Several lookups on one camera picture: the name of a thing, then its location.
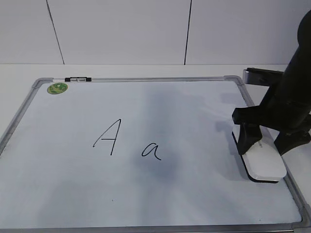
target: round green sticker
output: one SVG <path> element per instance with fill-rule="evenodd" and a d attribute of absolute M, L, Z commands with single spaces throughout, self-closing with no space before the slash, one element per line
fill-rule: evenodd
<path fill-rule="evenodd" d="M 68 89 L 68 85 L 65 83 L 55 83 L 48 87 L 48 92 L 50 94 L 60 94 Z"/>

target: white wall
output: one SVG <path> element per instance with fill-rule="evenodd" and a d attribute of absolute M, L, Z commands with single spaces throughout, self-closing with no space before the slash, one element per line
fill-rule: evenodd
<path fill-rule="evenodd" d="M 193 0 L 187 64 L 287 64 L 310 0 Z"/>
<path fill-rule="evenodd" d="M 66 64 L 183 64 L 190 0 L 50 0 Z"/>
<path fill-rule="evenodd" d="M 45 0 L 0 0 L 0 64 L 62 64 Z"/>
<path fill-rule="evenodd" d="M 191 0 L 48 0 L 65 64 L 181 65 Z M 186 64 L 286 64 L 311 0 L 192 0 Z M 62 64 L 45 0 L 0 0 L 0 64 Z"/>

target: black marker writing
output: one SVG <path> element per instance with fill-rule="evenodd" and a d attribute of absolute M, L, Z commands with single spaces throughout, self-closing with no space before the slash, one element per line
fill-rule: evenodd
<path fill-rule="evenodd" d="M 112 126 L 114 126 L 117 122 L 119 123 L 119 125 L 118 125 L 118 129 L 117 129 L 116 136 L 115 136 L 114 138 L 101 138 L 101 137 L 102 137 L 108 130 L 110 130 L 110 128 L 111 128 Z M 111 153 L 110 153 L 110 155 L 112 155 L 113 148 L 115 147 L 115 143 L 116 143 L 117 136 L 118 136 L 118 133 L 119 133 L 120 125 L 121 125 L 121 119 L 119 119 L 119 120 L 117 120 L 115 123 L 113 123 L 102 135 L 100 135 L 100 137 L 97 138 L 97 140 L 96 140 L 95 143 L 93 144 L 93 147 L 95 147 L 95 145 L 96 145 L 96 143 L 98 142 L 99 139 L 101 139 L 101 140 L 113 140 L 113 146 L 112 146 Z"/>
<path fill-rule="evenodd" d="M 154 146 L 152 147 L 152 149 L 149 150 L 149 152 L 145 154 L 145 151 L 146 151 L 149 147 L 151 147 L 152 145 L 154 145 Z M 157 155 L 156 155 L 156 150 L 157 150 L 157 148 L 158 148 L 158 145 L 157 145 L 156 143 L 150 143 L 150 144 L 143 150 L 143 152 L 141 153 L 141 156 L 145 157 L 145 156 L 147 156 L 148 154 L 150 154 L 150 153 L 154 150 L 154 156 L 155 156 L 155 158 L 157 158 L 158 160 L 161 160 L 161 159 L 158 158 Z"/>

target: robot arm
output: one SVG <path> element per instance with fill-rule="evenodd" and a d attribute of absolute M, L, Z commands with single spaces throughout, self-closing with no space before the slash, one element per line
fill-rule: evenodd
<path fill-rule="evenodd" d="M 299 25 L 298 43 L 282 76 L 271 79 L 260 105 L 234 110 L 233 121 L 240 126 L 235 137 L 240 155 L 262 139 L 260 126 L 279 131 L 274 144 L 280 155 L 311 141 L 311 11 Z"/>

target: white table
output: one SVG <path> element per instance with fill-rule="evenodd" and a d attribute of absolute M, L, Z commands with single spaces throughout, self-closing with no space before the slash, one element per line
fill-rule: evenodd
<path fill-rule="evenodd" d="M 14 114 L 38 78 L 64 78 L 88 76 L 93 78 L 124 77 L 207 77 L 242 76 L 247 67 L 283 71 L 286 65 L 206 65 L 206 66 L 102 66 L 102 65 L 0 65 L 0 135 L 9 125 Z M 266 87 L 247 85 L 247 89 L 258 104 Z M 311 156 L 309 152 L 295 156 L 283 156 L 308 204 L 311 204 Z"/>

